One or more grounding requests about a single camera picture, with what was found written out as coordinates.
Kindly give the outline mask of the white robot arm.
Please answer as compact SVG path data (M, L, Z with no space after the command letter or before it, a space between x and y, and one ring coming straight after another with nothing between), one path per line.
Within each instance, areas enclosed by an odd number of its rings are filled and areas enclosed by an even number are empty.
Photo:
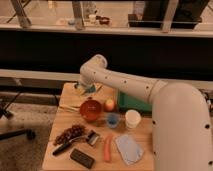
M152 105L154 171L213 171L209 107L193 85L112 71L100 54L81 65L78 83L102 83Z

